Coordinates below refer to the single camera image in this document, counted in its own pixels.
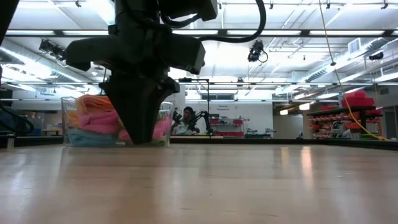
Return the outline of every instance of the clear plastic bin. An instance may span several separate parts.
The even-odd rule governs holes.
[[[167,147],[170,144],[170,132],[174,112],[173,103],[163,102],[161,104],[152,142],[135,145],[129,139],[129,136],[123,128],[123,124],[115,111],[87,115],[77,111],[76,100],[77,99],[73,97],[61,98],[64,146]]]

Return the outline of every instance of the orange cloth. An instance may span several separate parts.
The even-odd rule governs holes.
[[[76,99],[76,107],[83,114],[114,110],[107,96],[83,95]]]
[[[69,111],[68,112],[68,121],[72,125],[74,125],[75,128],[80,128],[80,123],[79,123],[79,111]]]

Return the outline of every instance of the pink cloth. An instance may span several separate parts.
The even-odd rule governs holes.
[[[113,134],[120,130],[116,110],[79,115],[80,129],[101,134]]]
[[[163,121],[158,121],[155,125],[154,134],[152,135],[152,138],[156,140],[162,139],[165,135],[165,132],[168,131],[169,129],[171,129],[169,118],[166,118]],[[127,133],[125,129],[120,131],[119,139],[122,141],[131,141],[129,133]]]

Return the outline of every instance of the yellow cable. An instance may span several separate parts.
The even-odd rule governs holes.
[[[329,50],[331,62],[334,64],[335,61],[333,60],[333,56],[332,56],[332,54],[331,54],[331,48],[330,48],[329,38],[328,38],[327,31],[326,31],[325,18],[324,18],[324,16],[323,16],[322,3],[321,3],[321,0],[318,0],[318,1],[319,1],[319,8],[320,8],[320,10],[321,10],[323,29],[325,30],[325,37],[326,37],[326,42],[327,42],[327,44],[328,44],[328,50]],[[343,88],[343,85],[341,84],[340,77],[338,76],[338,72],[337,72],[336,68],[334,68],[334,72],[335,72],[335,74],[336,74],[336,77],[337,77],[338,83],[339,83],[339,85],[340,85],[340,88],[341,88],[341,90],[342,90],[342,92],[343,92],[343,98],[344,98],[344,100],[345,100],[345,102],[346,102],[346,104],[347,104],[347,108],[348,108],[348,111],[349,111],[349,115],[351,115],[351,117],[353,118],[353,120],[355,121],[355,123],[356,123],[357,125],[359,125],[359,127],[361,127],[361,129],[364,130],[366,133],[368,133],[370,136],[372,136],[372,137],[374,137],[374,138],[376,138],[376,139],[378,139],[378,140],[388,140],[388,139],[385,138],[385,137],[376,136],[376,135],[374,135],[373,133],[370,133],[370,132],[369,132],[364,126],[362,126],[361,123],[354,117],[354,114],[353,114],[353,112],[352,112],[352,110],[351,110],[351,107],[349,106],[349,103],[348,103],[348,100],[347,100],[347,97],[346,97],[346,93],[344,92],[344,88]]]

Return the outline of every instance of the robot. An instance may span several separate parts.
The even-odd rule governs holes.
[[[152,140],[161,102],[180,91],[179,84],[167,76],[170,67],[198,75],[205,64],[203,41],[250,42],[260,36],[266,24],[264,2],[256,0],[261,19],[253,35],[194,38],[174,34],[173,29],[183,28],[198,19],[215,19],[218,14],[216,0],[113,1],[116,19],[115,25],[108,27],[109,35],[73,41],[66,48],[66,63],[87,71],[94,62],[112,71],[109,80],[99,87],[109,97],[136,144]],[[0,41],[18,2],[7,0],[2,4]],[[192,14],[194,16],[185,21],[173,21]]]

